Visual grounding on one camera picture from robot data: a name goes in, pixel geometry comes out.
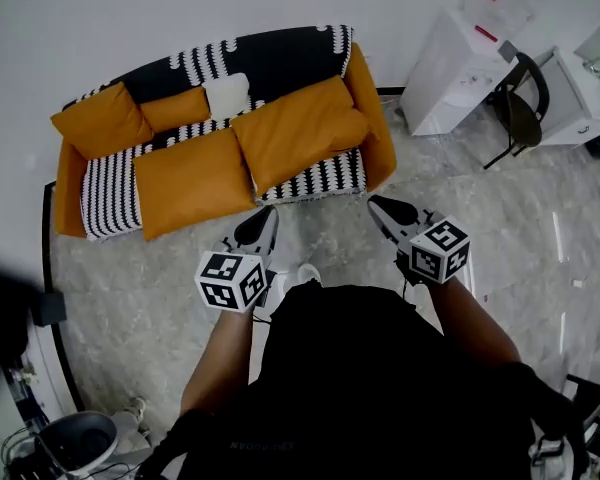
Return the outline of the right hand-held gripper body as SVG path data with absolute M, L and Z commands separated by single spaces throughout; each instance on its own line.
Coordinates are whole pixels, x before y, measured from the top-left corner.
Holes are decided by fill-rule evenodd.
M 398 249 L 408 255 L 411 272 L 444 284 L 466 265 L 470 238 L 453 216 L 421 210 L 415 224 L 400 229 Z

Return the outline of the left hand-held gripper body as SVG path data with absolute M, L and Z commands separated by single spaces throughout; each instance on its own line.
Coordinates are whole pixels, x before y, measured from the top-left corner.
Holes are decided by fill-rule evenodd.
M 206 250 L 195 272 L 195 282 L 203 302 L 209 308 L 244 313 L 263 307 L 273 273 L 273 243 L 262 240 L 245 245 L 230 237 Z

